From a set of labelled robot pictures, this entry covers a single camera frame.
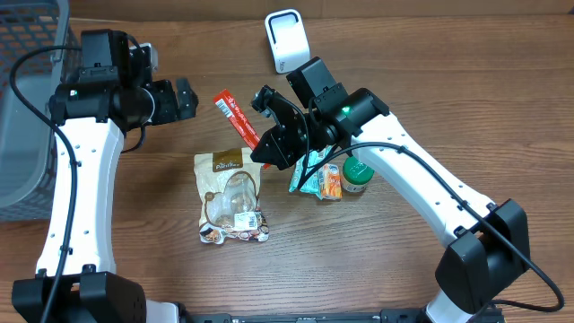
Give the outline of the orange snack packet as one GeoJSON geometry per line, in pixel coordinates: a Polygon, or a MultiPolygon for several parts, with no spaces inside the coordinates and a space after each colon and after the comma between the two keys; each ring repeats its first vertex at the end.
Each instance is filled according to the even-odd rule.
{"type": "Polygon", "coordinates": [[[322,200],[340,200],[342,198],[339,168],[326,163],[317,172],[319,195],[322,200]]]}

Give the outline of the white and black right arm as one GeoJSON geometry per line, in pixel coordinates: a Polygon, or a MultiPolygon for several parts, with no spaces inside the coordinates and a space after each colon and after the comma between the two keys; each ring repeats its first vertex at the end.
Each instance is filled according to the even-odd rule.
{"type": "Polygon", "coordinates": [[[494,203],[422,149],[372,91],[348,92],[319,58],[292,71],[296,102],[264,86],[251,105],[272,118],[253,150],[255,162],[284,170],[311,151],[333,146],[373,169],[422,216],[444,254],[438,295],[417,322],[500,322],[499,294],[527,270],[527,217],[513,200],[494,203]]]}

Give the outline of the green lid jar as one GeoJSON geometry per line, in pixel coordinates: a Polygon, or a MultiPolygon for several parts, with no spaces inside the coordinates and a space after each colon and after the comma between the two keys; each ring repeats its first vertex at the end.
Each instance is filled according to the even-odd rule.
{"type": "Polygon", "coordinates": [[[375,171],[355,157],[348,157],[343,164],[342,189],[349,193],[364,191],[375,171]]]}

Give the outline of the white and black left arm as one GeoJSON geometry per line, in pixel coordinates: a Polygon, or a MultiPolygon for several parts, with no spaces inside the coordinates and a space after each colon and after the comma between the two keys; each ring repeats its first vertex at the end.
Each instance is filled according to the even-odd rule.
{"type": "Polygon", "coordinates": [[[156,50],[123,31],[85,31],[82,60],[60,83],[41,120],[57,137],[57,178],[48,236],[31,279],[13,283],[28,322],[188,322],[178,302],[147,299],[117,274],[111,226],[114,183],[126,134],[196,114],[186,79],[156,81],[156,50]]]}

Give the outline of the beige dried food bag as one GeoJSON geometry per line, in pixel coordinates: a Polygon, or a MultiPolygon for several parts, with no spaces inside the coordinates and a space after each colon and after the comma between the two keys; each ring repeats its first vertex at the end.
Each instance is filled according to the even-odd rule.
{"type": "Polygon", "coordinates": [[[223,244],[227,239],[265,242],[269,228],[260,206],[261,170],[248,147],[194,158],[196,186],[202,207],[199,239],[223,244]]]}

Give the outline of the red stick snack packet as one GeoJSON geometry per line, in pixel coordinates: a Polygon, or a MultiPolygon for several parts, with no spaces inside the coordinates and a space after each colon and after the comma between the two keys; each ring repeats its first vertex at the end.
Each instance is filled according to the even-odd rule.
{"type": "Polygon", "coordinates": [[[245,148],[249,148],[250,150],[255,149],[260,141],[260,137],[248,121],[248,118],[235,97],[227,89],[224,89],[213,97],[213,104],[237,131],[245,144],[245,148]]]}

